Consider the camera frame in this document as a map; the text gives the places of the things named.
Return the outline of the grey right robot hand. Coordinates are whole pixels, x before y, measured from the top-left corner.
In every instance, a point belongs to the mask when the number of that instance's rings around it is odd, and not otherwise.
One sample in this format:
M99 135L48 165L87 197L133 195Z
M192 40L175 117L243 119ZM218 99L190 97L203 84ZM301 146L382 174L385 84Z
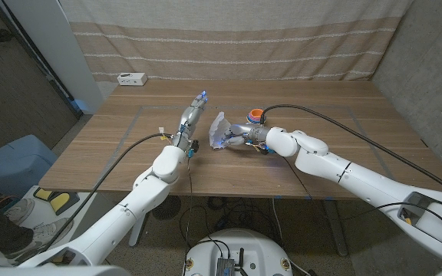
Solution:
M246 143L260 145L266 143L270 129L254 123L232 124L222 135L223 146L240 146Z

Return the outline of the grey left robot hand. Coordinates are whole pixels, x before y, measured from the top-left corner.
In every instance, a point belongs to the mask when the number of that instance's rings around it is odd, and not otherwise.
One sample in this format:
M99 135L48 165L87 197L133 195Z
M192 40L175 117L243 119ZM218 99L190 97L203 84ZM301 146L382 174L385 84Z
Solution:
M173 145L187 150L190 144L190 138L195 132L196 124L204 111L208 101L206 91L198 94L193 102L183 111L180 117L180 123L177 133L173 136Z

